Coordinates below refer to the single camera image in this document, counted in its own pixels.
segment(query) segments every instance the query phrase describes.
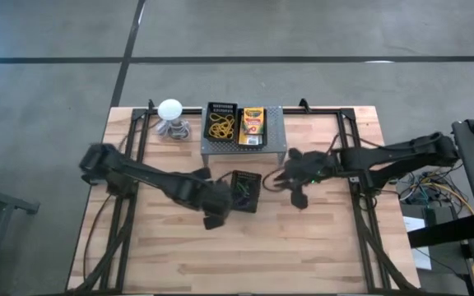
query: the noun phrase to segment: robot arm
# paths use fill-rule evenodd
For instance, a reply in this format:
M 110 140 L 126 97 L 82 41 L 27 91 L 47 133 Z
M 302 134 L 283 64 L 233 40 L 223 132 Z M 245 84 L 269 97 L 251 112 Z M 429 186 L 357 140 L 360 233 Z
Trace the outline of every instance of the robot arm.
M 304 209 L 308 206 L 308 197 L 302 188 L 309 183 L 329 178 L 358 178 L 364 185 L 361 193 L 374 196 L 389 179 L 402 178 L 426 165 L 452 167 L 458 159 L 453 141 L 440 132 L 374 149 L 351 147 L 301 153 L 293 148 L 289 150 L 284 171 L 274 181 L 277 181 L 276 187 L 292 191 L 293 206 Z M 389 165 L 372 170 L 377 164 Z
M 191 173 L 167 173 L 149 165 L 139 164 L 110 144 L 93 144 L 80 163 L 84 179 L 102 178 L 107 192 L 129 198 L 135 182 L 160 189 L 177 204 L 192 210 L 203 210 L 206 229 L 222 226 L 232 206 L 231 190 L 225 182 L 207 181 L 210 169 Z

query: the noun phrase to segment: gray floor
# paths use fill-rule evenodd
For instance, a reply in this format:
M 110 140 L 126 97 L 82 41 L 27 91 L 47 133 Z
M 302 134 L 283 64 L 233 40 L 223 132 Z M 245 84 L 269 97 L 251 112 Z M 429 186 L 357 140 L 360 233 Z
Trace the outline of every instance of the gray floor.
M 0 0 L 0 57 L 122 56 L 136 4 Z M 133 56 L 295 54 L 474 55 L 474 0 L 154 0 Z M 89 191 L 77 163 L 101 138 L 118 73 L 118 64 L 0 65 L 0 191 L 41 202 L 38 215 L 13 217 L 0 294 L 65 288 Z M 390 143 L 474 118 L 474 63 L 130 66 L 121 106 L 166 98 L 376 105 Z M 469 194 L 465 173 L 454 178 Z M 454 289 L 437 275 L 421 280 Z

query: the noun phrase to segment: wire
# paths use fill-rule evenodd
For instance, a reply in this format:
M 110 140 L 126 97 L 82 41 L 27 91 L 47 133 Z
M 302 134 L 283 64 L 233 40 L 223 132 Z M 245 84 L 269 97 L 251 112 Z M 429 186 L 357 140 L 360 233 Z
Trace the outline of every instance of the wire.
M 91 231 L 89 232 L 89 238 L 87 238 L 86 242 L 86 248 L 83 251 L 83 280 L 86 280 L 87 274 L 86 274 L 86 262 L 87 262 L 87 250 L 89 249 L 89 245 L 91 244 L 91 237 L 92 234 L 95 232 L 95 227 L 96 227 L 96 222 L 98 221 L 98 218 L 102 215 L 102 211 L 104 211 L 105 205 L 107 204 L 107 201 L 112 197 L 112 194 L 109 194 L 109 196 L 105 199 L 104 203 L 98 210 L 98 213 L 96 213 L 95 219 L 92 221 L 91 225 Z
M 152 129 L 153 127 L 155 127 L 157 124 L 159 124 L 161 121 L 162 121 L 162 120 L 157 120 L 156 123 L 153 123 L 152 125 L 150 125 L 150 126 L 147 128 L 147 130 L 149 131 L 150 129 Z M 135 131 L 135 135 L 136 135 L 137 133 L 141 132 L 141 131 L 142 131 L 142 129 L 137 129 L 137 130 Z M 122 150 L 123 144 L 125 144 L 125 141 L 128 139 L 128 136 L 129 136 L 129 134 L 123 136 L 123 139 L 120 141 L 120 144 L 118 145 L 118 150 Z
M 464 193 L 462 192 L 462 190 L 460 190 L 460 188 L 457 187 L 457 185 L 455 185 L 454 181 L 453 181 L 453 178 L 451 178 L 451 175 L 448 175 L 447 176 L 447 179 L 444 178 L 443 179 L 446 184 L 451 188 L 453 189 L 454 191 L 458 192 L 460 194 L 461 197 L 463 197 L 466 201 L 469 201 L 469 197 Z
M 190 126 L 185 119 L 175 119 L 173 121 L 166 121 L 158 129 L 158 134 L 164 136 L 168 134 L 170 138 L 175 140 L 183 140 L 189 137 Z
M 457 169 L 460 169 L 463 165 L 464 165 L 464 163 L 462 162 L 458 167 L 453 167 L 450 170 L 448 170 L 447 172 L 445 172 L 444 175 L 436 174 L 436 176 L 438 177 L 438 179 L 436 179 L 436 180 L 440 180 L 440 179 L 445 178 L 446 176 L 449 175 L 449 173 L 454 172 Z
M 380 189 L 380 191 L 381 191 L 381 192 L 394 193 L 394 194 L 396 194 L 396 195 L 398 195 L 398 196 L 400 195 L 400 193 L 398 193 L 398 192 L 395 192 L 394 190 L 385 190 L 385 189 Z
M 468 210 L 474 215 L 474 210 L 471 208 L 471 206 L 469 206 L 469 203 L 467 203 L 467 201 L 461 197 L 458 193 L 456 193 L 455 191 L 445 187 L 444 185 L 440 185 L 440 184 L 437 184 L 437 183 L 426 183 L 425 185 L 430 185 L 430 186 L 436 186 L 436 187 L 439 187 L 441 189 L 444 189 L 446 192 L 449 192 L 449 193 L 452 193 L 456 198 L 458 198 L 467 208 Z
M 332 151 L 332 148 L 334 147 L 334 144 L 336 144 L 336 141 L 337 141 L 337 138 L 338 138 L 338 137 L 339 137 L 339 134 L 336 134 L 336 135 L 334 136 L 334 138 L 332 139 L 332 142 L 330 142 L 330 146 L 328 147 L 327 152 L 325 152 L 325 153 L 328 154 L 328 153 L 330 153 L 330 151 Z
M 218 179 L 217 179 L 217 182 L 221 181 L 223 178 L 226 178 L 228 176 L 230 176 L 234 171 L 230 171 L 228 173 L 225 173 L 223 174 L 222 176 L 220 176 Z
M 420 192 L 425 199 L 425 204 L 427 204 L 427 207 L 429 207 L 429 196 L 427 195 L 427 193 L 425 193 L 425 190 L 422 186 L 420 186 Z
M 281 192 L 281 191 L 285 190 L 285 188 L 277 188 L 277 189 L 269 188 L 266 184 L 266 181 L 270 176 L 272 176 L 273 174 L 275 174 L 275 173 L 277 173 L 277 172 L 279 172 L 283 169 L 284 169 L 283 167 L 274 169 L 270 173 L 267 173 L 266 176 L 264 176 L 264 178 L 263 178 L 263 187 L 264 187 L 264 189 L 268 190 L 269 192 Z
M 378 199 L 377 199 L 375 196 L 371 196 L 371 197 L 370 197 L 370 201 L 371 201 L 371 202 L 370 202 L 370 206 L 369 206 L 369 201 L 368 201 L 368 199 L 367 199 L 366 196 L 362 196 L 362 197 L 360 198 L 360 201 L 361 201 L 361 199 L 364 199 L 364 200 L 365 200 L 365 204 L 367 205 L 366 208 L 363 208 L 363 206 L 361 206 L 361 203 L 360 203 L 360 209 L 363 210 L 363 211 L 373 210 L 373 209 L 375 209 L 376 206 L 378 205 Z
M 452 271 L 460 280 L 464 280 L 464 279 L 461 277 L 461 275 L 458 274 L 458 273 L 457 273 L 453 268 L 451 268 L 450 266 L 447 266 L 447 265 L 445 265 L 444 263 L 442 263 L 442 262 L 440 262 L 440 261 L 434 259 L 433 257 L 431 257 L 431 256 L 427 255 L 426 253 L 420 251 L 420 250 L 419 250 L 418 248 L 416 248 L 416 247 L 415 247 L 415 250 L 417 250 L 418 252 L 424 254 L 424 256 L 428 257 L 430 260 L 432 260 L 432 261 L 434 261 L 434 262 L 440 264 L 441 266 L 443 266 L 443 267 L 449 269 L 449 270 Z

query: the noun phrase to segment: perforated metal shelf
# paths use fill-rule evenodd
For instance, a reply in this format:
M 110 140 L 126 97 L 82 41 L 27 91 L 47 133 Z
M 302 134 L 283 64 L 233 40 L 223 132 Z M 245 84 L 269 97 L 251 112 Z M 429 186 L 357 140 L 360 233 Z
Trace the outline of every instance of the perforated metal shelf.
M 279 162 L 286 155 L 286 134 L 283 108 L 281 106 L 265 106 L 267 112 L 267 144 L 263 148 L 241 148 L 234 141 L 212 142 L 201 138 L 201 155 L 207 166 L 209 155 L 277 153 Z M 202 108 L 202 130 L 206 124 L 206 108 Z

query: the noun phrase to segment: wooden tabletop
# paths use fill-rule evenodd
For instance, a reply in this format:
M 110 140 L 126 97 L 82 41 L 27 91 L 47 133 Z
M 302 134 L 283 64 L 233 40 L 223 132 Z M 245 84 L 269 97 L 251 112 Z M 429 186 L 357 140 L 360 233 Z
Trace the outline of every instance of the wooden tabletop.
M 354 109 L 360 136 L 383 144 L 375 107 Z M 119 144 L 128 133 L 131 111 L 132 108 L 111 109 L 104 142 Z M 187 141 L 162 139 L 151 130 L 145 164 L 179 172 L 202 167 L 201 118 L 184 118 L 191 124 L 191 138 Z M 285 115 L 285 129 L 289 147 L 325 151 L 337 134 L 337 121 L 333 115 Z M 234 169 L 264 176 L 276 166 L 275 154 L 213 155 L 209 163 L 214 178 Z M 177 206 L 159 190 L 142 185 L 124 293 L 366 292 L 346 180 L 330 179 L 305 187 L 304 191 L 309 196 L 306 210 L 298 210 L 290 204 L 289 192 L 272 193 L 262 189 L 256 214 L 232 211 L 223 227 L 205 230 L 202 212 Z M 91 190 L 69 289 L 82 282 L 83 249 L 96 212 L 107 196 L 105 186 Z M 398 199 L 392 193 L 384 193 L 378 200 L 376 212 L 383 247 L 407 279 L 419 286 Z M 111 198 L 93 234 L 87 273 L 104 253 L 113 204 Z M 374 275 L 378 278 L 374 255 L 371 257 Z

